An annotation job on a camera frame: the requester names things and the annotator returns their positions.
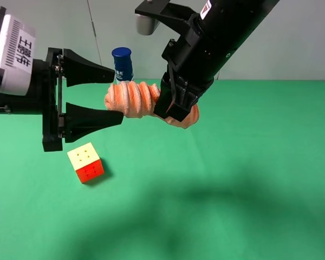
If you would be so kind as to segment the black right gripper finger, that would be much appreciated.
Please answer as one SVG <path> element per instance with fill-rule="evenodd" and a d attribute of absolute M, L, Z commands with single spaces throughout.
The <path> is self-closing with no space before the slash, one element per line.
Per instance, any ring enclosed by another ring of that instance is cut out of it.
<path fill-rule="evenodd" d="M 154 113 L 163 119 L 172 117 L 183 121 L 191 112 L 191 108 L 198 102 L 199 95 L 192 89 L 177 82 L 161 79 L 160 96 Z"/>

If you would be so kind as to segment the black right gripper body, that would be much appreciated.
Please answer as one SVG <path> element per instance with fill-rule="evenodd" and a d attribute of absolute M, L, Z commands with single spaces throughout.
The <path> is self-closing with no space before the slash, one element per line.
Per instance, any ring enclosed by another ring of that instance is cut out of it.
<path fill-rule="evenodd" d="M 177 82 L 199 95 L 213 83 L 217 72 L 216 47 L 200 25 L 200 17 L 192 16 L 190 28 L 177 40 L 169 40 L 162 58 L 167 61 L 167 71 L 162 79 Z"/>

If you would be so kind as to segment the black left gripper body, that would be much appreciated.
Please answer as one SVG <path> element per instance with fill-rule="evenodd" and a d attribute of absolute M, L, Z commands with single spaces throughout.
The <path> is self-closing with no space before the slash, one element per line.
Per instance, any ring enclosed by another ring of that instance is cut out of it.
<path fill-rule="evenodd" d="M 55 67 L 59 65 L 59 48 L 49 48 L 46 60 L 34 59 L 28 92 L 25 96 L 0 93 L 0 114 L 41 114 L 42 145 L 45 152 L 62 150 L 59 136 L 59 116 L 56 85 L 59 78 Z"/>

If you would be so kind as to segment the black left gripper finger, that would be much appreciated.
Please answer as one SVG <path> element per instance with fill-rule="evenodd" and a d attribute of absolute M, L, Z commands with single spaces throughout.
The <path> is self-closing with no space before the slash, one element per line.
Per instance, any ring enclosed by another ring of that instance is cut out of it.
<path fill-rule="evenodd" d="M 120 125 L 124 114 L 114 110 L 99 110 L 66 103 L 64 114 L 65 143 L 76 140 L 98 130 Z"/>
<path fill-rule="evenodd" d="M 113 69 L 101 66 L 81 57 L 71 49 L 63 50 L 63 74 L 67 87 L 89 83 L 112 83 Z"/>

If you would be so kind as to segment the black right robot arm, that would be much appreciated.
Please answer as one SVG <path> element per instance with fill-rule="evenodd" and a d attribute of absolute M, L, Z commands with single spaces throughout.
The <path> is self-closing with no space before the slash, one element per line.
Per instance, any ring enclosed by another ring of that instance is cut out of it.
<path fill-rule="evenodd" d="M 210 1 L 205 16 L 193 14 L 188 32 L 162 53 L 167 71 L 154 113 L 183 121 L 214 76 L 276 6 L 277 1 Z"/>

